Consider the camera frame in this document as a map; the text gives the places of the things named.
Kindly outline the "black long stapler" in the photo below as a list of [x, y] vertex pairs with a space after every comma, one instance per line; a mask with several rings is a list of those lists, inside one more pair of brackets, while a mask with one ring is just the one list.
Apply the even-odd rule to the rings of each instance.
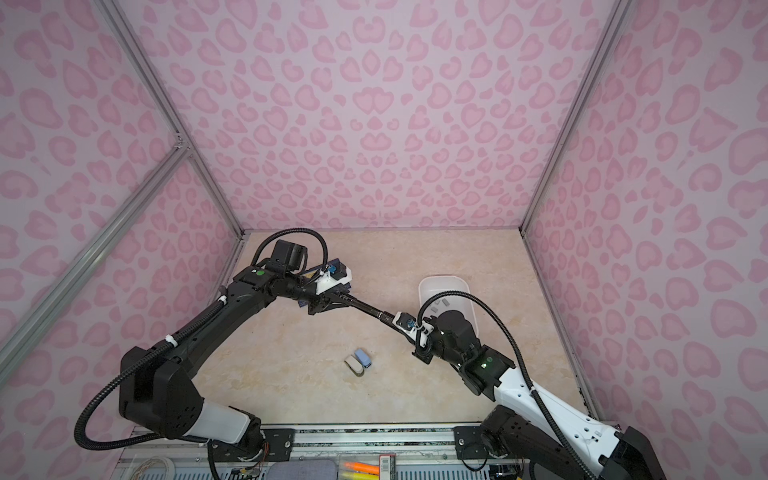
[[339, 303], [347, 307], [355, 308], [365, 313], [366, 315], [377, 319], [379, 322], [383, 323], [387, 327], [390, 327], [390, 328], [394, 327], [395, 316], [392, 313], [387, 312], [385, 310], [378, 309], [377, 307], [374, 307], [368, 303], [365, 303], [348, 293], [338, 293], [337, 297], [338, 297]]

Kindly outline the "light blue mini stapler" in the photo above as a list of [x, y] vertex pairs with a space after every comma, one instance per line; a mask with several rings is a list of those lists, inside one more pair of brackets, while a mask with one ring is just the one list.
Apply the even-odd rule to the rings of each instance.
[[360, 364], [365, 368], [369, 368], [372, 365], [372, 360], [370, 356], [361, 348], [358, 348], [354, 351], [354, 357], [360, 362]]

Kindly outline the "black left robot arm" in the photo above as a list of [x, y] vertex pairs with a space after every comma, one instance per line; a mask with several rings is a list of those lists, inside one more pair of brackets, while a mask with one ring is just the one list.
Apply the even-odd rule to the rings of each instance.
[[[246, 459], [264, 449], [261, 422], [246, 411], [205, 399], [193, 379], [236, 330], [278, 298], [297, 301], [311, 313], [328, 307], [335, 293], [346, 292], [351, 272], [331, 259], [325, 242], [322, 262], [308, 266], [306, 247], [286, 241], [289, 230], [270, 235], [270, 256], [255, 256], [251, 264], [221, 288], [200, 314], [149, 349], [135, 347], [121, 360], [120, 372], [84, 407], [75, 422], [76, 444], [106, 451], [158, 439], [217, 442]], [[117, 391], [120, 415], [147, 429], [135, 438], [99, 441], [87, 425], [101, 403]]]

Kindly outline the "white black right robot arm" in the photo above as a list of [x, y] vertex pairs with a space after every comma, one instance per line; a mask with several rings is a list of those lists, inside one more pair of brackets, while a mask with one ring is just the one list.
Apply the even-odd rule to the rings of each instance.
[[537, 384], [500, 316], [470, 293], [456, 295], [494, 321], [510, 343], [512, 357], [483, 344], [457, 310], [428, 316], [422, 306], [415, 316], [397, 314], [392, 324], [411, 341], [414, 356], [424, 363], [445, 361], [473, 394], [494, 402], [480, 426], [480, 442], [489, 455], [523, 457], [562, 479], [664, 478], [642, 432], [603, 423]]

